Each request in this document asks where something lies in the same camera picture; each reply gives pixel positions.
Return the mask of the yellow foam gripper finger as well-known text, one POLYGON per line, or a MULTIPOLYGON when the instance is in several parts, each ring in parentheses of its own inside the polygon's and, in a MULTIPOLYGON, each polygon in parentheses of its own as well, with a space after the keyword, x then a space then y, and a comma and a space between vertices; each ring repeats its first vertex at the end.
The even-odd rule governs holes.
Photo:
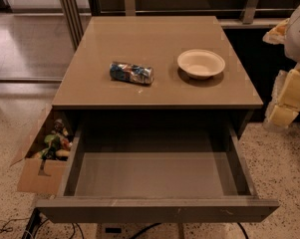
POLYGON ((267 130, 287 129, 300 113, 300 65, 278 73, 271 97, 263 125, 267 130))
POLYGON ((279 22, 275 27, 268 31, 262 41, 272 45, 283 44, 285 42, 286 29, 289 19, 279 22))

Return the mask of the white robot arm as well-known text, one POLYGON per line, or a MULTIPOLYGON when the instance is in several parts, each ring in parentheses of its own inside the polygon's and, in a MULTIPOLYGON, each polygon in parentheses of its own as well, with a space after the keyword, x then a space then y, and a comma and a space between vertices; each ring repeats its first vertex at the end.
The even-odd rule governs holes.
POLYGON ((296 62, 294 69, 278 73, 272 88, 272 100, 265 112, 264 127, 269 131, 282 131, 300 113, 300 5, 288 19, 267 32, 263 41, 283 44, 285 56, 296 62))

